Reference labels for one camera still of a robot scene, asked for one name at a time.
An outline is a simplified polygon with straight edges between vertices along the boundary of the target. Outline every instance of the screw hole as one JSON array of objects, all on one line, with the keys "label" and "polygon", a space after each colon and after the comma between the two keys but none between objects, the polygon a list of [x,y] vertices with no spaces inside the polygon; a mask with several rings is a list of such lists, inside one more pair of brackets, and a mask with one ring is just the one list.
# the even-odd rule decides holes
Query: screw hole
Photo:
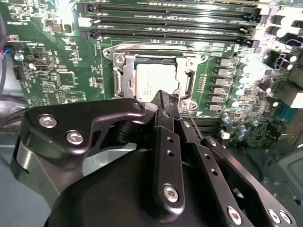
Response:
[{"label": "screw hole", "polygon": [[212,173],[213,173],[213,175],[215,175],[215,176],[218,175],[217,171],[215,171],[214,169],[212,169]]},{"label": "screw hole", "polygon": [[170,143],[173,143],[173,142],[174,142],[174,140],[173,140],[171,137],[167,137],[166,139],[167,139],[167,141],[170,142]]},{"label": "screw hole", "polygon": [[170,157],[174,157],[174,156],[175,156],[170,150],[167,150],[166,153],[167,153],[168,156],[170,156]]}]

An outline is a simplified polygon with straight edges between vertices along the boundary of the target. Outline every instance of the capacitor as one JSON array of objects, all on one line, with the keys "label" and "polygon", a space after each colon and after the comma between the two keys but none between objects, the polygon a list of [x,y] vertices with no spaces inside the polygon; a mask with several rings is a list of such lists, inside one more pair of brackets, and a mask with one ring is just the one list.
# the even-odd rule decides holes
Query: capacitor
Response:
[{"label": "capacitor", "polygon": [[260,84],[259,88],[262,91],[266,92],[266,93],[270,93],[271,92],[271,88],[268,86],[268,83],[266,83],[266,84],[265,83]]},{"label": "capacitor", "polygon": [[283,58],[284,58],[285,60],[291,62],[291,63],[297,61],[297,59],[298,59],[297,56],[294,56],[294,55],[292,55],[292,54],[290,54],[290,53],[286,53],[285,56],[284,56]]},{"label": "capacitor", "polygon": [[232,106],[232,108],[238,108],[240,103],[235,99],[235,98],[232,98],[231,100],[229,100],[229,105]]},{"label": "capacitor", "polygon": [[268,82],[268,88],[273,89],[274,83],[275,83],[274,80],[271,79],[271,80]]},{"label": "capacitor", "polygon": [[272,106],[272,107],[277,107],[279,105],[279,102],[275,100],[274,98],[268,96],[266,97],[266,101]]},{"label": "capacitor", "polygon": [[248,78],[243,75],[239,75],[236,77],[236,81],[238,81],[239,84],[243,85],[247,83]]},{"label": "capacitor", "polygon": [[293,65],[287,61],[281,61],[279,65],[285,70],[291,70],[293,68]]},{"label": "capacitor", "polygon": [[243,71],[243,73],[249,73],[250,72],[250,68],[247,64],[243,63],[239,66],[239,69],[241,71]]},{"label": "capacitor", "polygon": [[277,38],[282,38],[286,35],[287,31],[280,27],[274,27],[271,30],[271,34],[275,35]]},{"label": "capacitor", "polygon": [[234,87],[232,92],[239,98],[243,95],[243,90],[240,87]]},{"label": "capacitor", "polygon": [[38,64],[39,60],[38,59],[33,59],[29,64],[28,67],[31,70],[35,70],[36,69],[36,65]]},{"label": "capacitor", "polygon": [[228,116],[227,113],[223,113],[221,118],[224,122],[230,122],[231,121],[231,118]]},{"label": "capacitor", "polygon": [[241,135],[239,132],[236,134],[236,138],[239,140],[239,141],[243,141],[245,139],[245,135]]},{"label": "capacitor", "polygon": [[285,27],[290,27],[293,22],[294,20],[292,19],[292,17],[277,16],[275,19],[276,25],[282,25]]},{"label": "capacitor", "polygon": [[239,131],[239,133],[241,134],[241,135],[246,135],[247,134],[247,129],[246,129],[246,127],[245,127],[245,125],[241,125],[239,128],[238,128],[238,131]]}]

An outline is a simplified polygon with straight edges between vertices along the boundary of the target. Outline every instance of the screw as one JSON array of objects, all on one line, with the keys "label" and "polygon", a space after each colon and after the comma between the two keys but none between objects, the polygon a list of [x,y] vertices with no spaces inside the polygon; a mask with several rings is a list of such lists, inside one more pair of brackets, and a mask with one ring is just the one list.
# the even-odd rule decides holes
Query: screw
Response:
[{"label": "screw", "polygon": [[288,224],[291,224],[291,223],[292,223],[291,219],[288,217],[287,214],[285,214],[283,211],[280,211],[280,214],[281,214],[282,218],[283,218]]},{"label": "screw", "polygon": [[134,108],[136,108],[137,110],[142,110],[142,106],[139,103],[134,103],[133,104]]},{"label": "screw", "polygon": [[170,185],[165,185],[164,188],[164,195],[170,202],[177,202],[178,201],[178,192]]},{"label": "screw", "polygon": [[236,225],[241,225],[242,224],[241,216],[234,208],[228,207],[227,212],[228,212],[229,217],[233,220],[233,222]]},{"label": "screw", "polygon": [[69,141],[71,144],[79,145],[83,142],[83,137],[80,133],[77,131],[71,131],[66,135],[67,141]]},{"label": "screw", "polygon": [[258,127],[259,126],[259,122],[258,121],[253,121],[251,123],[251,125],[254,126],[254,127]]},{"label": "screw", "polygon": [[169,114],[166,111],[163,111],[163,115],[169,117]]},{"label": "screw", "polygon": [[43,116],[39,118],[39,123],[41,126],[51,129],[57,125],[56,119],[51,116]]},{"label": "screw", "polygon": [[122,65],[125,61],[125,58],[123,56],[116,56],[116,63],[119,65]]},{"label": "screw", "polygon": [[271,218],[274,220],[274,222],[276,222],[277,224],[280,224],[281,223],[281,220],[280,218],[278,217],[278,215],[271,209],[268,210]]},{"label": "screw", "polygon": [[189,128],[190,124],[188,122],[183,122],[183,124],[185,125],[185,127]]},{"label": "screw", "polygon": [[104,51],[104,56],[109,57],[110,56],[110,51]]},{"label": "screw", "polygon": [[23,60],[24,60],[24,55],[21,54],[21,53],[15,53],[14,59],[15,59],[16,61],[23,61]]},{"label": "screw", "polygon": [[209,140],[209,142],[215,147],[215,146],[217,146],[217,144],[216,144],[216,142],[215,141],[213,141],[213,140]]}]

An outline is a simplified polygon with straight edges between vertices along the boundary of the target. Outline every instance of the black metal bracket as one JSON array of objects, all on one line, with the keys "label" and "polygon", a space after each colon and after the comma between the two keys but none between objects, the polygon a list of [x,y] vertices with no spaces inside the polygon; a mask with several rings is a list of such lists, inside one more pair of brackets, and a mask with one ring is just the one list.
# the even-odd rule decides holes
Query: black metal bracket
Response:
[{"label": "black metal bracket", "polygon": [[[154,219],[174,223],[184,214],[183,163],[190,157],[201,172],[199,181],[213,198],[208,206],[216,227],[296,227],[291,214],[218,141],[211,137],[201,141],[192,126],[180,119],[175,97],[159,91],[151,104],[152,111],[133,99],[29,109],[12,163],[15,177],[25,184],[30,182],[30,187],[47,197],[52,206],[67,189],[75,186],[88,193],[92,184],[99,185],[98,177],[92,177],[89,183],[85,181],[87,177],[82,178],[80,170],[86,156],[108,146],[136,142],[144,153],[152,154],[151,186],[145,208]],[[41,122],[45,117],[49,122]],[[68,137],[70,132],[76,133],[80,142]],[[134,157],[139,153],[137,148]],[[244,207],[237,203],[231,189],[242,193]],[[68,203],[61,197],[58,201],[55,214],[61,202]]]}]

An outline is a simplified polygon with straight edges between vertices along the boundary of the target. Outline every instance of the cable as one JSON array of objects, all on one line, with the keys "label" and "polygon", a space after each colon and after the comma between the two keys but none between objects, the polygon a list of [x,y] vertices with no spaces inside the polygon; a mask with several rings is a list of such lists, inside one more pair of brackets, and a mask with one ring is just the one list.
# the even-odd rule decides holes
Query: cable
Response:
[{"label": "cable", "polygon": [[7,60],[5,58],[5,54],[8,51],[6,50],[3,54],[2,54],[2,74],[1,74],[1,81],[0,81],[0,98],[3,94],[4,91],[4,85],[5,85],[5,81],[6,81],[6,70],[7,70]]},{"label": "cable", "polygon": [[287,47],[287,44],[288,44],[289,42],[297,42],[297,43],[301,44],[301,46],[303,45],[303,43],[300,42],[299,40],[290,39],[290,40],[287,40],[287,42],[285,43],[285,48],[288,49],[288,50],[292,50],[292,48],[288,48],[288,47]]},{"label": "cable", "polygon": [[0,51],[4,48],[7,41],[6,23],[0,13]]}]

